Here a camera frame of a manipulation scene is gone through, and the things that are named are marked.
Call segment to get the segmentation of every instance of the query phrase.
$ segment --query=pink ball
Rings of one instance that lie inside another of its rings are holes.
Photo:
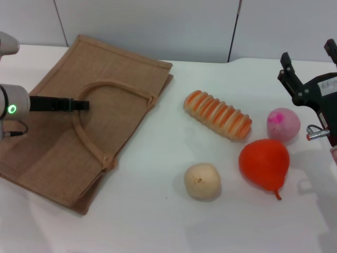
[[[268,115],[267,130],[270,139],[291,141],[300,131],[301,121],[295,112],[277,108]]]

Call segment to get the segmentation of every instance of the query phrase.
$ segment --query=jute bag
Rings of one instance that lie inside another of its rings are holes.
[[[171,67],[80,35],[30,95],[89,100],[90,110],[31,112],[28,134],[0,142],[0,176],[86,214]]]

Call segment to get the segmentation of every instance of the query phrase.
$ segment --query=white table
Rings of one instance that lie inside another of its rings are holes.
[[[30,91],[65,51],[22,46],[17,55],[2,58],[0,83]],[[306,140],[306,126],[319,121],[311,109],[292,104],[277,80],[279,61],[173,64],[173,82],[123,149],[86,216],[0,180],[0,252],[337,251],[337,167],[327,139]],[[293,65],[303,82],[336,71],[332,63]],[[197,89],[250,115],[249,142],[266,138],[272,109],[298,114],[302,126],[288,146],[291,167],[282,201],[241,177],[237,159],[244,144],[219,137],[183,111],[184,99]],[[198,162],[213,163],[221,175],[223,192],[213,202],[185,192],[183,174]]]

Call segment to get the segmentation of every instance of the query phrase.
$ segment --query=white wall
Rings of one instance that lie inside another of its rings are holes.
[[[330,61],[326,41],[337,41],[336,0],[243,0],[231,61],[242,57]]]
[[[87,34],[155,59],[226,62],[239,0],[56,0],[66,38]]]
[[[0,0],[0,31],[23,44],[66,45],[53,0]]]

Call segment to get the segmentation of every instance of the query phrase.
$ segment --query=orange striped bread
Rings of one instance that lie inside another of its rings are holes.
[[[184,102],[184,109],[217,134],[233,141],[244,140],[251,131],[252,120],[248,115],[207,92],[192,92]]]

